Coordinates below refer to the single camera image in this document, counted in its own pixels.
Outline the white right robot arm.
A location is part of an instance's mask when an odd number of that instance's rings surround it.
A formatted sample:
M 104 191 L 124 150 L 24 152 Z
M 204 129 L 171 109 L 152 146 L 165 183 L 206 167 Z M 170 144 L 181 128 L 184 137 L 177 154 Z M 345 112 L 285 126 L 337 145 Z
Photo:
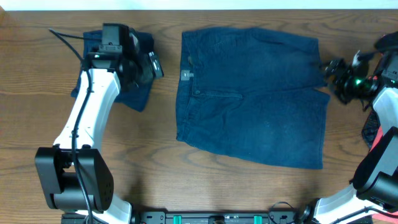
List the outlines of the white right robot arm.
M 397 49 L 382 49 L 371 76 L 373 54 L 358 52 L 351 65 L 334 60 L 325 69 L 340 101 L 368 101 L 382 136 L 361 161 L 349 186 L 305 208 L 301 223 L 352 223 L 368 215 L 397 219 Z

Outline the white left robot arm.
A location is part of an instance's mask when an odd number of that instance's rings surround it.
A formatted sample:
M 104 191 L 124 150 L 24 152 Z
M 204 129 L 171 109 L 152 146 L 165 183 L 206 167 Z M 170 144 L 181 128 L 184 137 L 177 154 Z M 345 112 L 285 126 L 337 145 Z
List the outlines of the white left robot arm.
M 112 105 L 136 111 L 163 76 L 151 34 L 107 24 L 84 35 L 93 46 L 79 55 L 75 102 L 61 133 L 34 157 L 44 199 L 70 223 L 134 223 L 132 205 L 114 193 L 101 147 Z

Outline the folded dark blue shorts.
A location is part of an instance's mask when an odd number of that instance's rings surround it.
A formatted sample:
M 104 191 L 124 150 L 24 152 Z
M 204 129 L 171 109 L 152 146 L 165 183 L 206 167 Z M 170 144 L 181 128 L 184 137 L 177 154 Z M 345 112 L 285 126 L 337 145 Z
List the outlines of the folded dark blue shorts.
M 102 39 L 101 30 L 93 30 L 89 32 L 84 32 L 84 48 L 83 57 L 85 57 L 89 52 L 93 51 L 95 47 L 99 46 L 100 42 L 93 39 Z M 152 34 L 146 32 L 137 32 L 137 37 L 139 39 L 140 49 L 144 53 L 149 53 L 154 50 L 154 40 Z M 142 112 L 146 107 L 147 100 L 149 98 L 149 93 L 152 88 L 152 82 L 147 84 L 141 84 L 138 87 L 134 87 L 128 91 L 121 91 L 119 95 L 115 98 L 115 103 L 122 103 L 127 107 Z

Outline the black garment in pile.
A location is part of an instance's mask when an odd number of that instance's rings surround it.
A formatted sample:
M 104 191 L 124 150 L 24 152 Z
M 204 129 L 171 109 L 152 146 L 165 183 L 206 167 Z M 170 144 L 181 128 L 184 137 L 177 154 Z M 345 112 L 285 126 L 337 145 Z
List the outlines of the black garment in pile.
M 397 50 L 397 36 L 397 32 L 384 35 L 376 41 L 374 48 L 379 52 Z

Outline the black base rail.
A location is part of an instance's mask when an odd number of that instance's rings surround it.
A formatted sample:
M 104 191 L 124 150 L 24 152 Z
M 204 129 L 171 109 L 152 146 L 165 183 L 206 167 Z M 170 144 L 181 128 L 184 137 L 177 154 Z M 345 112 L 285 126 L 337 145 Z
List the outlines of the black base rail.
M 287 202 L 277 202 L 268 211 L 256 212 L 169 212 L 136 211 L 132 224 L 291 224 L 305 223 L 310 209 L 296 209 Z

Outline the dark blue shorts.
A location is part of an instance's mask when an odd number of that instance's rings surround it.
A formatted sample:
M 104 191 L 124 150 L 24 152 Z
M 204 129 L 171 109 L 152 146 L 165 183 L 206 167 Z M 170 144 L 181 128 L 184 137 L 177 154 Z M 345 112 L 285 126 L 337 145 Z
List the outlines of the dark blue shorts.
M 95 47 L 99 46 L 100 42 L 93 39 L 102 39 L 101 30 L 93 30 L 89 32 L 84 32 L 84 48 L 83 57 L 85 57 L 89 52 L 93 51 Z M 154 50 L 154 40 L 152 34 L 146 32 L 137 32 L 137 37 L 139 39 L 140 49 L 144 53 L 149 53 Z M 147 100 L 149 98 L 149 93 L 152 88 L 152 82 L 147 84 L 141 84 L 138 87 L 134 87 L 128 91 L 121 91 L 119 95 L 115 98 L 115 103 L 122 103 L 127 107 L 142 112 L 146 107 Z
M 213 27 L 182 34 L 177 139 L 270 166 L 323 167 L 330 97 L 318 39 Z

